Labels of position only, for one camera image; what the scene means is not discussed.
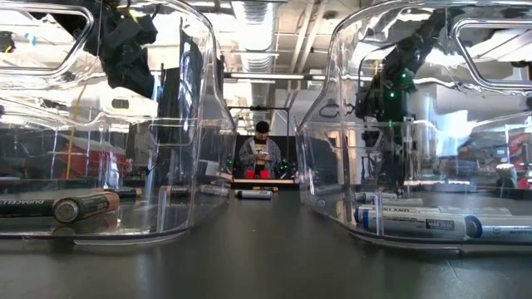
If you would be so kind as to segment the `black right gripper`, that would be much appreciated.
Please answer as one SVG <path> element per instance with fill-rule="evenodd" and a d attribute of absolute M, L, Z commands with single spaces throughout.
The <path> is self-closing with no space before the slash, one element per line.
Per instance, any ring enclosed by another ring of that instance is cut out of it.
<path fill-rule="evenodd" d="M 416 91 L 414 78 L 415 73 L 401 64 L 382 63 L 370 83 L 358 89 L 356 117 L 377 122 L 413 121 L 416 114 L 407 110 L 407 102 Z"/>

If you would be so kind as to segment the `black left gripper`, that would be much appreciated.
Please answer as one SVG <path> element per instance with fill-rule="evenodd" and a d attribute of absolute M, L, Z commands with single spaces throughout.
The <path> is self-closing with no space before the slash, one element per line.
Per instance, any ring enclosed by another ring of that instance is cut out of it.
<path fill-rule="evenodd" d="M 122 8 L 118 3 L 100 4 L 94 15 L 97 23 L 89 32 L 84 50 L 100 59 L 111 88 L 123 87 L 151 98 L 155 78 L 146 63 L 134 61 L 146 56 L 143 46 L 156 40 L 158 31 L 153 22 L 156 13 L 136 16 L 138 22 L 134 22 L 124 15 Z"/>

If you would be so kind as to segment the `clear plastic bin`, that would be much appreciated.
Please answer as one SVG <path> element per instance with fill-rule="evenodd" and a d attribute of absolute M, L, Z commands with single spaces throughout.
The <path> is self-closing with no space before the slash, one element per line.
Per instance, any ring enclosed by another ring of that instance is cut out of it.
<path fill-rule="evenodd" d="M 181 0 L 0 0 L 0 240 L 188 231 L 229 197 L 222 82 Z"/>
<path fill-rule="evenodd" d="M 413 121 L 355 115 L 392 46 L 436 9 L 446 11 L 409 95 Z M 532 242 L 405 238 L 372 233 L 355 193 L 395 193 L 421 207 L 475 216 L 532 216 L 532 0 L 388 0 L 335 29 L 323 88 L 296 131 L 301 199 L 362 240 L 396 248 L 532 252 Z M 515 188 L 497 185 L 513 164 Z"/>

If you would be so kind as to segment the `black copper battery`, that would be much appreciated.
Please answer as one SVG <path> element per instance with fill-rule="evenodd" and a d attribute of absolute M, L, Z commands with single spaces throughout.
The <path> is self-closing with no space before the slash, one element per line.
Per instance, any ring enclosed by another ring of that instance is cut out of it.
<path fill-rule="evenodd" d="M 120 199 L 137 199 L 142 196 L 142 190 L 138 188 L 105 189 L 105 191 L 117 194 Z"/>
<path fill-rule="evenodd" d="M 72 196 L 58 200 L 53 206 L 53 217 L 59 223 L 74 223 L 101 213 L 117 210 L 120 197 L 112 192 Z"/>
<path fill-rule="evenodd" d="M 164 185 L 160 187 L 160 192 L 171 198 L 187 198 L 190 188 L 186 185 Z"/>
<path fill-rule="evenodd" d="M 52 217 L 54 204 L 51 199 L 0 199 L 0 218 Z"/>

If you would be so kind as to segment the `red storage bins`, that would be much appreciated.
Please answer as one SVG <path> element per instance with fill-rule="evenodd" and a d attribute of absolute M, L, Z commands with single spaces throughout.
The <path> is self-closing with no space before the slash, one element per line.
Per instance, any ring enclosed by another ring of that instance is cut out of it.
<path fill-rule="evenodd" d="M 65 169 L 61 172 L 62 179 L 80 179 L 85 177 L 98 177 L 101 161 L 111 158 L 118 163 L 119 170 L 123 170 L 126 163 L 126 152 L 116 147 L 102 147 L 91 145 L 90 148 L 73 144 L 71 148 L 65 145 L 59 152 L 58 158 L 64 163 Z"/>

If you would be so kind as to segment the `long ceiling light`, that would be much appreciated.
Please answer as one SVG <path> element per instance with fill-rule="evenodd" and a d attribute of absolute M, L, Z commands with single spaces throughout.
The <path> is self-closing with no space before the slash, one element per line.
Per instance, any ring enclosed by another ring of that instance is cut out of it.
<path fill-rule="evenodd" d="M 258 79 L 269 81 L 324 81 L 325 75 L 313 75 L 305 73 L 249 73 L 249 72 L 225 72 L 226 79 Z"/>

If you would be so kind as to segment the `black yellow hanging device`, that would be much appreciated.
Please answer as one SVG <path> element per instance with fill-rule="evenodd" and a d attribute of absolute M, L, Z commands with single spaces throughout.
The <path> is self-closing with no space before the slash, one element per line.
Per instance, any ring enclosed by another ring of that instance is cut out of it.
<path fill-rule="evenodd" d="M 15 42 L 12 39 L 13 32 L 10 31 L 0 31 L 0 52 L 1 53 L 12 53 L 15 51 L 16 46 Z"/>

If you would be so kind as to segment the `person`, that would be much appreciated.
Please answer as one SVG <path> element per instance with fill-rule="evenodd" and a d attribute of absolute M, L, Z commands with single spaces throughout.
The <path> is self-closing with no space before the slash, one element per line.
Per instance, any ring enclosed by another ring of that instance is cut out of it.
<path fill-rule="evenodd" d="M 253 170 L 255 179 L 260 179 L 259 172 L 267 170 L 269 179 L 276 178 L 276 168 L 281 162 L 281 151 L 278 145 L 268 137 L 269 123 L 259 121 L 255 126 L 255 135 L 246 139 L 239 150 L 240 165 L 245 172 Z"/>

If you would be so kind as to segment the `white grey cylinder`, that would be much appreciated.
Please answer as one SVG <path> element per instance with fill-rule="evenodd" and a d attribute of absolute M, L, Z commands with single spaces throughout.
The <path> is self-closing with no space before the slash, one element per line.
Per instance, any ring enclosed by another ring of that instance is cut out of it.
<path fill-rule="evenodd" d="M 495 168 L 499 178 L 497 185 L 502 188 L 515 188 L 517 186 L 517 173 L 513 164 L 498 164 Z"/>

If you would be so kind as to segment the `black table mat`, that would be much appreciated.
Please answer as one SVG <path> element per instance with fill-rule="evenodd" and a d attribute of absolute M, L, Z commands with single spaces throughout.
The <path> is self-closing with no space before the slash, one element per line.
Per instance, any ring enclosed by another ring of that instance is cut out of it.
<path fill-rule="evenodd" d="M 380 248 L 294 192 L 232 201 L 168 242 L 0 242 L 0 299 L 528 299 L 532 256 Z"/>

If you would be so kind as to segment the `black background frame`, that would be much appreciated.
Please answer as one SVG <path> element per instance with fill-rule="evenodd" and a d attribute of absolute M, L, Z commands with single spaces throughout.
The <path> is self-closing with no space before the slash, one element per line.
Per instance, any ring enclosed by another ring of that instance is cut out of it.
<path fill-rule="evenodd" d="M 289 140 L 292 132 L 290 123 L 290 109 L 288 107 L 276 107 L 266 105 L 230 106 L 229 112 L 235 119 L 239 133 L 254 132 L 255 125 L 263 120 L 269 123 L 274 135 L 277 135 L 277 124 L 284 125 L 283 136 Z"/>

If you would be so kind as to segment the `silver ribbed ceiling duct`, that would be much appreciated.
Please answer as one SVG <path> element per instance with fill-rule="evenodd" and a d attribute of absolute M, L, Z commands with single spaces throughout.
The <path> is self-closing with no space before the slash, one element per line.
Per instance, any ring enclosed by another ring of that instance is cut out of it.
<path fill-rule="evenodd" d="M 232 1 L 237 22 L 239 50 L 247 72 L 271 72 L 276 4 L 261 1 Z"/>

